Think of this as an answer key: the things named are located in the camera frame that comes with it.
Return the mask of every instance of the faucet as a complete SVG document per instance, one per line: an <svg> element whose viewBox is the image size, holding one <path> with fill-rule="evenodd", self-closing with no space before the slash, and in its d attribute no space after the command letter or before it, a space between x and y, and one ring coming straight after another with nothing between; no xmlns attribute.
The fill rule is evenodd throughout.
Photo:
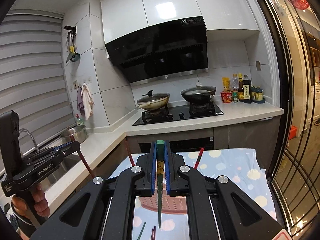
<svg viewBox="0 0 320 240"><path fill-rule="evenodd" d="M35 148L36 148L36 151L39 151L39 147L38 147L38 145L37 145L37 143L36 143L36 140L35 140L35 138L33 137L32 133L29 132L29 131L28 131L27 129L25 129L25 128L21 128L21 129L19 130L19 133L22 133L22 132L26 132L28 135L30 135L30 137L31 137L31 139L32 139L32 142L33 142L33 144L34 144L34 146L35 146Z"/></svg>

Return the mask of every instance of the purple towel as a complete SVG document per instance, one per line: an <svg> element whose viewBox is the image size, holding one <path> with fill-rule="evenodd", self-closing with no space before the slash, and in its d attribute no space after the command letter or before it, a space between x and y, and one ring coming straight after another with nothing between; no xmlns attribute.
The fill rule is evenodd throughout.
<svg viewBox="0 0 320 240"><path fill-rule="evenodd" d="M81 113L81 115L84 115L84 106L81 96L81 86L78 86L78 111Z"/></svg>

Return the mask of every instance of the black wok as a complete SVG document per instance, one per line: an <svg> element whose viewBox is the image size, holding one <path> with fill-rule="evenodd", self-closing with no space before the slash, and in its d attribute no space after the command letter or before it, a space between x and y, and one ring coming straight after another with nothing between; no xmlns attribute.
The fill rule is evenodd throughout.
<svg viewBox="0 0 320 240"><path fill-rule="evenodd" d="M181 95L184 100L188 101L191 104L204 105L210 102L210 99L214 97L215 93L216 93L215 87L200 85L200 86L183 90L181 92Z"/></svg>

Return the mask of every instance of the human hand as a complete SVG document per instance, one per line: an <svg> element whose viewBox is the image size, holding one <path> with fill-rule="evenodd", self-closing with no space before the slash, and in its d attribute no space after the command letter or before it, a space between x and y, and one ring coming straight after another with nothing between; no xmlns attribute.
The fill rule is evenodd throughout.
<svg viewBox="0 0 320 240"><path fill-rule="evenodd" d="M50 208L48 207L48 202L45 199L44 191L42 190L42 185L39 183L36 186L36 191L32 194L33 199L35 200L35 210L38 213L39 216L47 217L50 215ZM23 216L28 218L26 215L27 211L27 204L25 201L21 198L18 198L16 196L12 197L12 204L14 206L15 211Z"/></svg>

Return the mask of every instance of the polka dot tablecloth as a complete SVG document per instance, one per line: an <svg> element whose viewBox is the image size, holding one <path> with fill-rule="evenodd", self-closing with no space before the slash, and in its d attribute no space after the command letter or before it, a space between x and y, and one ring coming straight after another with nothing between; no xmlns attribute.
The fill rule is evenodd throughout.
<svg viewBox="0 0 320 240"><path fill-rule="evenodd" d="M194 166L199 152L178 153L183 156L186 165ZM132 157L136 163L138 156ZM118 176L123 170L130 168L130 160L126 158L113 172L111 177ZM198 170L205 176L216 178L225 175L241 188L258 205L276 219L275 207L267 184L265 170L260 169L255 149L225 149L204 151ZM151 231L156 226L156 240L189 240L188 217L186 214L162 214L161 229L158 228L157 212L141 205L136 198L133 219L132 239L136 240L143 223L145 228L140 240L151 239Z"/></svg>

